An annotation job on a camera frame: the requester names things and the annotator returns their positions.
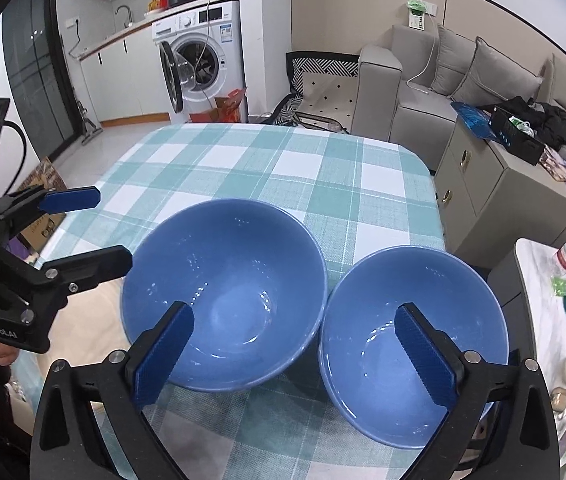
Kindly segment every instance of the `decorative pillow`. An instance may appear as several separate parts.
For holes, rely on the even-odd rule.
[[[470,69],[451,98],[471,106],[508,101],[518,95],[527,101],[536,97],[542,81],[483,38],[476,38]]]
[[[472,64],[476,43],[438,24],[438,60],[432,90],[450,95],[458,88]]]

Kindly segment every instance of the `teal and white checkered tablecloth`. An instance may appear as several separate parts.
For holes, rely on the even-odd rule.
[[[100,205],[70,213],[42,261],[116,244],[134,251],[169,216],[218,197],[263,200],[303,221],[322,248],[330,287],[381,248],[444,248],[425,164],[400,146],[361,137],[260,124],[167,126],[97,185]],[[249,391],[167,385],[145,413],[192,480],[397,479],[418,455],[377,444],[341,417],[323,388],[315,344]],[[103,431],[111,436],[107,421]]]

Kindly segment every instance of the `gray sofa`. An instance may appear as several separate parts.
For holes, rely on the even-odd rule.
[[[456,112],[450,99],[412,86],[427,89],[436,72],[438,37],[421,30],[394,25],[392,49],[372,44],[360,54],[358,96],[351,133],[378,140],[389,140],[416,153],[430,170],[436,170],[454,129]]]
[[[566,63],[556,56],[536,76],[481,38],[475,42],[442,27],[430,34],[394,25],[392,33],[391,50],[369,44],[361,51],[351,133],[400,144],[432,171],[454,129],[452,99],[481,105],[521,95],[566,109]]]

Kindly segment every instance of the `sofa cushion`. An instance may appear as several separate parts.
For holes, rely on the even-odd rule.
[[[437,94],[422,85],[415,85],[414,83],[410,83],[410,85],[428,93],[423,94],[423,92],[410,88],[406,81],[401,81],[398,96],[399,107],[456,122],[456,111],[452,108],[452,101],[449,97]]]
[[[427,91],[424,86],[414,86]],[[398,101],[390,142],[415,153],[430,170],[435,171],[456,122],[456,112],[450,99],[432,91],[423,94],[402,81]]]
[[[454,101],[484,106],[521,96],[525,101],[536,97],[542,78],[476,38],[474,58],[467,74],[451,95]]]
[[[438,24],[438,59],[432,90],[450,95],[458,88],[472,64],[476,42]]]
[[[392,27],[392,52],[402,64],[403,79],[411,79],[427,66],[425,72],[415,78],[414,82],[430,86],[436,71],[437,47],[438,38],[435,34],[405,25]]]

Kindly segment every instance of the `black cable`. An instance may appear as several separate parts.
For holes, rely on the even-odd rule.
[[[73,46],[70,50],[67,51],[67,55],[73,57],[74,59],[78,59],[78,57],[74,56],[74,54],[72,54],[72,52],[74,51],[74,49],[75,49],[77,46],[79,46],[79,43],[80,43],[79,20],[76,20],[74,23],[76,24],[76,38],[77,38],[77,41],[76,41],[76,43],[74,43],[74,46]]]
[[[25,138],[25,133],[23,133],[23,130],[20,129],[20,126],[18,126],[18,124],[13,123],[12,121],[3,121],[3,126],[7,126],[7,127],[11,128],[12,130],[14,130],[16,133],[18,133],[18,135],[20,136],[20,140],[23,143],[23,155],[20,158],[20,165],[18,166],[18,170],[16,171],[16,175],[14,175],[14,178],[10,182],[10,185],[7,186],[5,193],[3,193],[3,195],[7,195],[7,193],[10,192],[10,189],[12,188],[14,183],[16,182],[16,179],[20,175],[20,172],[23,169],[23,165],[25,164],[25,157],[28,154],[28,141]]]

